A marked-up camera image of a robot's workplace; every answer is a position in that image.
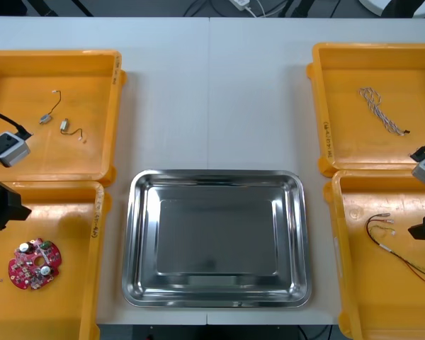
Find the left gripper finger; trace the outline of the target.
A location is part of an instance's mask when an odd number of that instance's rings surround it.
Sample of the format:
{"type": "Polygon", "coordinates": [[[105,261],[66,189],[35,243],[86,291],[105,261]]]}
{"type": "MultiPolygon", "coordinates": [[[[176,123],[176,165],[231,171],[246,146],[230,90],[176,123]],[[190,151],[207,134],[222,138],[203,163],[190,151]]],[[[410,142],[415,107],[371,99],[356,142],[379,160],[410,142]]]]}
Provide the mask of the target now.
{"type": "Polygon", "coordinates": [[[24,221],[31,214],[32,210],[22,204],[19,195],[10,195],[7,198],[7,220],[24,221]]]}

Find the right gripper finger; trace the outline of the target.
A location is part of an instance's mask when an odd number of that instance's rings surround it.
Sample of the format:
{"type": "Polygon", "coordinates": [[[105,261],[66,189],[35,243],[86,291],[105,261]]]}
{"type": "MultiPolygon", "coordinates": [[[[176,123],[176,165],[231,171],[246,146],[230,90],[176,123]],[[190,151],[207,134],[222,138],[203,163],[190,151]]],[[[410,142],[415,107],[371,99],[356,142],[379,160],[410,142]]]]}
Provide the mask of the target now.
{"type": "Polygon", "coordinates": [[[414,239],[417,239],[417,240],[424,240],[425,239],[424,223],[423,222],[421,222],[417,225],[411,226],[408,229],[408,231],[414,239]]]}

